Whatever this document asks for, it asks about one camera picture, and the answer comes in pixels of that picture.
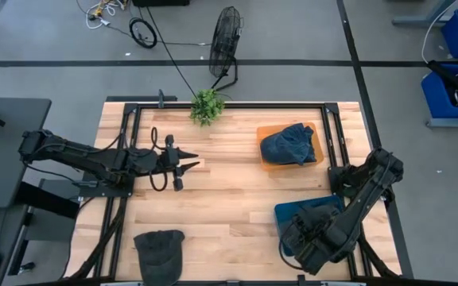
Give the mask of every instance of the wooden table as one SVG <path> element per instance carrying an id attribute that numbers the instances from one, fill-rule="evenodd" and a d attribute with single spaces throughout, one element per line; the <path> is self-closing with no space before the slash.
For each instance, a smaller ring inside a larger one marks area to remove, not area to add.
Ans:
<path id="1" fill-rule="evenodd" d="M 104 147 L 118 135 L 124 102 L 107 102 L 103 108 L 95 146 Z M 350 162 L 360 165 L 371 151 L 357 102 L 339 102 Z M 137 147 L 151 146 L 149 132 L 158 128 L 158 143 L 173 134 L 175 146 L 199 154 L 200 162 L 183 177 L 184 190 L 172 184 L 154 191 L 148 177 L 136 180 L 129 199 L 122 233 L 117 280 L 140 280 L 133 237 L 154 230 L 181 230 L 181 280 L 296 280 L 304 274 L 289 268 L 278 254 L 274 206 L 330 195 L 328 158 L 313 167 L 265 172 L 260 165 L 256 129 L 259 126 L 313 122 L 324 155 L 328 148 L 319 110 L 226 109 L 212 126 L 200 128 L 188 118 L 189 110 L 142 112 Z M 332 116 L 330 126 L 336 134 Z M 338 165 L 342 165 L 336 148 Z M 155 182 L 160 186 L 161 176 Z M 99 240 L 106 199 L 94 199 L 80 213 L 72 239 L 66 276 L 74 273 Z M 395 272 L 400 272 L 385 206 L 378 202 L 364 221 L 367 240 Z M 107 247 L 103 273 L 107 273 L 112 243 Z M 359 251 L 357 269 L 363 275 Z M 346 261 L 327 263 L 307 280 L 348 280 Z"/>

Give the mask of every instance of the black cable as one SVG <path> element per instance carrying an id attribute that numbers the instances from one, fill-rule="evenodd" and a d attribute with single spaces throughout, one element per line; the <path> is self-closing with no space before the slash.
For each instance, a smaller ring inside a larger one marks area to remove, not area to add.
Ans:
<path id="1" fill-rule="evenodd" d="M 135 157 L 146 157 L 146 156 L 150 155 L 155 150 L 155 148 L 160 149 L 160 150 L 165 150 L 165 148 L 162 148 L 162 147 L 157 145 L 157 141 L 158 141 L 158 130 L 157 130 L 157 127 L 153 127 L 153 128 L 151 128 L 151 143 L 152 143 L 152 145 L 151 145 L 151 149 L 148 150 L 148 152 L 146 152 L 146 153 L 136 153 L 134 151 L 130 151 L 130 149 L 128 147 L 128 143 L 126 143 L 126 140 L 123 142 L 123 144 L 125 145 L 125 148 L 128 149 L 128 152 L 132 156 L 135 156 Z"/>
<path id="2" fill-rule="evenodd" d="M 146 7 L 146 9 L 148 10 L 149 17 L 151 18 L 151 21 L 153 22 L 153 25 L 155 26 L 155 29 L 157 29 L 158 36 L 160 37 L 160 40 L 162 41 L 162 44 L 164 44 L 165 51 L 167 52 L 167 54 L 169 54 L 169 58 L 171 58 L 171 61 L 173 62 L 174 67 L 176 67 L 176 69 L 180 73 L 181 78 L 183 79 L 185 84 L 188 86 L 188 89 L 192 92 L 192 95 L 194 96 L 194 98 L 197 99 L 196 93 L 194 92 L 192 87 L 190 87 L 190 84 L 188 83 L 187 79 L 181 73 L 180 68 L 176 64 L 176 61 L 173 59 L 173 56 L 171 55 L 171 52 L 167 48 L 167 44 L 164 41 L 164 37 L 162 37 L 162 35 L 160 33 L 160 30 L 158 29 L 157 23 L 155 22 L 155 19 L 153 19 L 153 15 L 151 14 L 151 11 L 149 10 L 149 7 Z M 141 8 L 140 7 L 139 7 L 139 13 L 141 14 L 141 17 L 142 17 L 142 12 L 141 12 Z"/>
<path id="3" fill-rule="evenodd" d="M 231 101 L 235 101 L 230 95 L 226 95 L 226 94 L 223 94 L 223 93 L 220 93 L 220 92 L 216 92 L 216 94 L 218 95 L 223 95 L 223 96 L 227 96 Z"/>
<path id="4" fill-rule="evenodd" d="M 305 213 L 307 213 L 307 210 L 303 208 L 303 206 L 298 203 L 297 204 L 299 206 L 299 208 L 301 208 Z M 289 224 L 289 226 L 287 226 L 287 228 L 285 229 L 284 233 L 280 236 L 280 238 L 278 239 L 278 253 L 280 254 L 280 258 L 282 259 L 282 261 L 284 261 L 284 263 L 286 265 L 288 265 L 290 268 L 292 269 L 296 269 L 296 270 L 303 270 L 302 267 L 300 266 L 296 266 L 296 265 L 292 265 L 291 263 L 289 263 L 289 261 L 287 261 L 284 257 L 284 254 L 282 253 L 282 246 L 284 245 L 284 236 L 285 234 L 287 234 L 287 232 L 289 231 L 289 229 L 291 228 L 291 226 L 293 226 L 294 222 L 291 222 Z"/>
<path id="5" fill-rule="evenodd" d="M 42 145 L 40 148 L 38 148 L 35 152 L 33 152 L 33 154 L 30 155 L 30 157 L 32 157 L 33 159 L 33 155 L 35 155 L 36 153 L 40 152 L 42 149 L 45 149 L 47 147 L 53 147 L 53 146 L 57 146 L 57 147 L 64 147 L 64 148 L 68 148 L 68 149 L 72 149 L 72 150 L 75 150 L 75 151 L 79 151 L 79 152 L 82 152 L 82 153 L 87 153 L 87 154 L 96 154 L 96 153 L 100 153 L 100 152 L 103 152 L 103 151 L 106 151 L 108 150 L 110 147 L 112 147 L 112 145 L 114 145 L 116 143 L 116 141 L 118 141 L 118 139 L 122 136 L 122 133 L 120 133 L 109 145 L 107 145 L 106 147 L 103 147 L 102 149 L 97 149 L 97 150 L 92 150 L 92 151 L 86 151 L 84 149 L 80 149 L 80 148 L 76 148 L 76 147 L 72 147 L 72 146 L 69 146 L 69 145 L 66 145 L 65 143 L 52 143 L 52 144 L 47 144 L 47 145 Z"/>
<path id="6" fill-rule="evenodd" d="M 8 209 L 6 208 L 5 209 L 5 214 L 3 215 L 3 220 L 1 221 L 1 226 L 0 226 L 0 242 L 1 242 L 1 236 L 2 236 L 2 231 L 3 231 L 3 227 L 5 225 L 5 221 L 6 221 L 6 214 L 8 213 Z"/>
<path id="7" fill-rule="evenodd" d="M 84 11 L 83 7 L 80 6 L 79 0 L 76 0 L 76 2 L 77 2 L 77 6 L 79 7 L 79 9 L 80 9 L 81 11 L 83 11 L 84 14 L 87 14 L 87 12 Z"/>
<path id="8" fill-rule="evenodd" d="M 134 25 L 136 25 L 137 23 L 142 23 L 151 32 L 153 36 L 153 40 L 151 41 L 151 44 L 147 44 L 146 42 L 149 42 L 149 41 L 145 41 L 145 39 L 142 39 L 142 35 L 139 32 L 139 29 L 134 29 Z M 128 26 L 130 29 L 130 36 L 141 47 L 153 48 L 154 46 L 157 45 L 157 34 L 155 33 L 155 30 L 153 29 L 153 27 L 147 21 L 144 21 L 143 19 L 138 18 L 138 17 L 134 17 L 130 19 Z"/>
<path id="9" fill-rule="evenodd" d="M 360 237 L 358 238 L 358 243 L 359 247 L 369 257 L 369 260 L 372 262 L 376 270 L 378 270 L 378 273 L 381 277 L 400 277 L 386 266 L 386 263 L 383 260 L 381 260 L 381 258 L 379 258 L 378 254 L 374 251 L 374 249 L 372 249 L 371 244 L 369 244 L 369 242 L 363 236 L 360 235 Z"/>
<path id="10" fill-rule="evenodd" d="M 167 172 L 163 172 L 162 174 L 164 174 L 164 185 L 162 186 L 162 188 L 157 188 L 157 186 L 155 186 L 155 182 L 153 181 L 153 175 L 151 175 L 151 173 L 149 174 L 149 182 L 151 183 L 151 187 L 155 191 L 164 191 L 165 188 L 167 187 L 167 183 L 168 183 Z"/>
<path id="11" fill-rule="evenodd" d="M 80 213 L 80 210 L 82 210 L 83 207 L 85 207 L 89 202 L 91 202 L 95 197 L 92 197 L 92 198 L 89 198 L 86 200 L 86 203 L 83 203 L 80 207 L 79 207 L 79 210 L 77 210 L 77 215 L 79 215 Z M 71 256 L 71 253 L 72 253 L 72 238 L 73 238 L 73 231 L 72 231 L 72 236 L 70 237 L 70 243 L 68 243 L 68 257 L 67 257 L 67 263 L 64 265 L 64 270 L 63 270 L 63 273 L 61 273 L 61 276 L 59 278 L 59 280 L 61 278 L 63 278 L 64 274 L 67 272 L 67 265 L 68 263 L 70 262 L 70 256 Z"/>
<path id="12" fill-rule="evenodd" d="M 77 211 L 77 215 L 79 215 L 80 211 L 83 209 L 83 207 L 85 207 L 89 202 L 91 202 L 95 197 L 92 197 L 92 198 L 89 198 L 86 200 L 85 203 L 83 203 L 82 205 L 80 205 L 79 207 L 79 210 Z"/>
<path id="13" fill-rule="evenodd" d="M 129 23 L 130 31 L 132 30 L 132 28 L 131 28 L 131 27 L 132 27 L 132 24 L 133 24 L 133 22 L 131 21 L 131 22 Z M 109 29 L 116 30 L 116 31 L 120 32 L 121 34 L 123 34 L 123 35 L 125 35 L 125 36 L 131 38 L 131 39 L 134 40 L 134 41 L 136 41 L 136 39 L 137 39 L 137 37 L 134 39 L 134 38 L 132 37 L 132 35 L 130 35 L 129 33 L 123 32 L 121 29 L 116 28 L 116 27 L 113 27 L 111 24 L 107 25 L 106 27 L 109 28 Z M 144 39 L 142 39 L 142 38 L 139 37 L 138 41 L 144 41 L 144 42 L 146 42 L 146 43 L 151 43 L 151 44 L 154 42 L 154 41 L 150 41 L 150 40 L 146 40 L 146 39 L 147 39 L 147 37 L 144 38 Z M 199 43 L 199 44 L 196 44 L 196 43 L 177 43 L 177 42 L 165 42 L 165 43 L 166 43 L 166 44 L 176 44 L 176 45 L 192 45 L 192 46 L 198 46 L 198 47 L 204 47 L 204 46 L 211 46 L 211 45 L 212 45 L 211 43 L 210 43 L 210 44 L 201 44 L 201 43 Z"/>
<path id="14" fill-rule="evenodd" d="M 72 183 L 75 183 L 74 179 L 72 179 L 72 178 L 70 178 L 70 177 L 67 177 L 67 176 L 65 176 L 65 175 L 61 175 L 61 174 L 58 174 L 58 173 L 56 173 L 56 172 L 50 172 L 50 171 L 40 170 L 39 168 L 34 168 L 34 167 L 29 166 L 29 164 L 27 164 L 27 163 L 24 163 L 24 162 L 22 162 L 22 163 L 23 163 L 24 166 L 26 166 L 27 168 L 30 168 L 30 169 L 35 170 L 35 171 L 37 171 L 37 172 L 43 172 L 43 173 L 45 173 L 45 174 L 50 174 L 50 175 L 54 175 L 54 176 L 60 176 L 60 177 L 62 177 L 62 178 L 65 178 L 66 180 L 71 181 Z"/>
<path id="15" fill-rule="evenodd" d="M 122 33 L 123 35 L 125 35 L 125 36 L 127 36 L 127 37 L 130 37 L 130 38 L 132 37 L 129 33 L 125 33 L 125 32 L 123 32 L 121 29 L 118 29 L 118 28 L 116 28 L 116 27 L 111 26 L 111 24 L 107 25 L 106 27 L 109 28 L 109 29 L 116 30 L 116 31 Z"/>

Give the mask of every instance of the black fan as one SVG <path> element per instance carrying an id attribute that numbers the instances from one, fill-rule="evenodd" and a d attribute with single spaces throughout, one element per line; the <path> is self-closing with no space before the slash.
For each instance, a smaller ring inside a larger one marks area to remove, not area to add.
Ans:
<path id="1" fill-rule="evenodd" d="M 235 80 L 216 90 L 222 90 L 238 81 L 238 64 L 235 53 L 240 33 L 241 17 L 238 10 L 233 6 L 222 10 L 213 33 L 212 50 L 210 51 L 210 72 L 218 77 L 212 89 L 224 76 L 227 76 L 227 72 L 233 63 L 235 64 Z"/>

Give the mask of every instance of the concrete floor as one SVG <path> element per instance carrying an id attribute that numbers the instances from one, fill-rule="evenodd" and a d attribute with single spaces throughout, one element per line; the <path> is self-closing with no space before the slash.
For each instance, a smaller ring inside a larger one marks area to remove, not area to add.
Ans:
<path id="1" fill-rule="evenodd" d="M 394 27 L 390 21 L 397 15 L 422 14 L 434 2 L 346 0 L 359 59 L 421 60 L 425 30 Z M 86 9 L 95 1 L 80 3 Z M 239 59 L 351 59 L 333 0 L 192 0 L 187 7 L 152 12 L 166 41 L 209 42 L 220 10 L 231 5 L 245 17 Z M 132 14 L 138 11 L 133 8 Z M 125 31 L 129 19 L 130 13 L 120 11 L 109 18 Z M 170 50 L 178 60 L 209 57 L 206 47 Z M 438 29 L 425 51 L 428 58 L 448 58 Z M 0 60 L 167 59 L 159 44 L 145 50 L 113 30 L 87 29 L 74 0 L 60 5 L 56 0 L 7 0 L 0 13 Z M 194 90 L 213 81 L 207 67 L 180 69 Z M 239 73 L 238 83 L 225 91 L 234 100 L 360 101 L 351 67 L 242 66 Z M 458 281 L 458 129 L 425 128 L 429 110 L 420 83 L 427 73 L 425 68 L 363 69 L 382 144 L 406 166 L 404 180 L 394 190 L 413 274 L 418 279 Z M 0 68 L 0 97 L 51 99 L 45 128 L 86 144 L 95 140 L 107 96 L 155 95 L 159 88 L 179 100 L 191 96 L 174 67 Z M 80 178 L 60 164 L 37 165 Z M 32 171 L 25 175 L 34 184 L 43 177 L 53 178 Z M 37 268 L 5 284 L 59 278 L 67 250 L 64 243 L 33 243 L 25 262 L 34 261 Z"/>

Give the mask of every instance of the green plant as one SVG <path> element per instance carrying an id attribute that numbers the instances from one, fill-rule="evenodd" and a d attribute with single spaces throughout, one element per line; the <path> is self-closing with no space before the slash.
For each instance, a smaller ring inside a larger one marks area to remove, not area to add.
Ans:
<path id="1" fill-rule="evenodd" d="M 197 92 L 197 96 L 192 99 L 192 103 L 194 107 L 190 113 L 190 118 L 194 123 L 200 122 L 201 126 L 210 126 L 222 114 L 224 108 L 223 100 L 212 89 Z"/>

